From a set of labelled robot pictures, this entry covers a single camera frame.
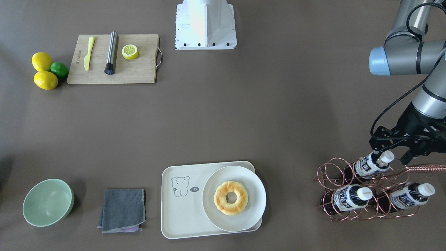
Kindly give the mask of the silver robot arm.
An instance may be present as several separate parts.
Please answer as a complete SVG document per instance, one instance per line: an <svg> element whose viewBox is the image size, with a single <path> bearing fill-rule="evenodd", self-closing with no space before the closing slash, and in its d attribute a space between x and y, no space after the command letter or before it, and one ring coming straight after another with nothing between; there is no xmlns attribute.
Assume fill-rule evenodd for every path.
<svg viewBox="0 0 446 251"><path fill-rule="evenodd" d="M445 11L445 1L402 0L384 46L373 48L369 55L369 69L375 76L426 75L407 92L420 89L395 127L376 127L375 120L370 130L369 143L378 155L399 146L408 148L400 159L404 165L446 149L445 40L424 41L433 7Z"/></svg>

